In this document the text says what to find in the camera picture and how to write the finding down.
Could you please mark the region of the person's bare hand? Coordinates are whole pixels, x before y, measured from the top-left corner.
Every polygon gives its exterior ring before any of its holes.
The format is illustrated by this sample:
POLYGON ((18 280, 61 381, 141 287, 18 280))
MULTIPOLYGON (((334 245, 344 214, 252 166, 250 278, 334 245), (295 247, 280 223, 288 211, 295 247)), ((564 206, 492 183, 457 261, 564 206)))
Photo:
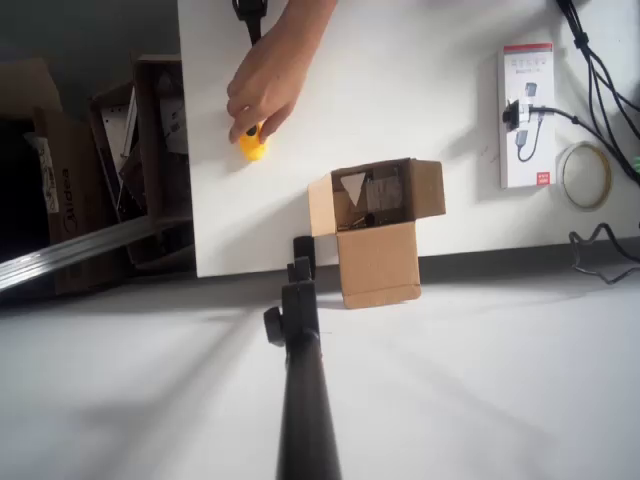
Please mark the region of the person's bare hand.
POLYGON ((291 115, 321 38, 320 31, 277 25, 251 48, 227 89, 232 143, 257 124, 264 143, 291 115))

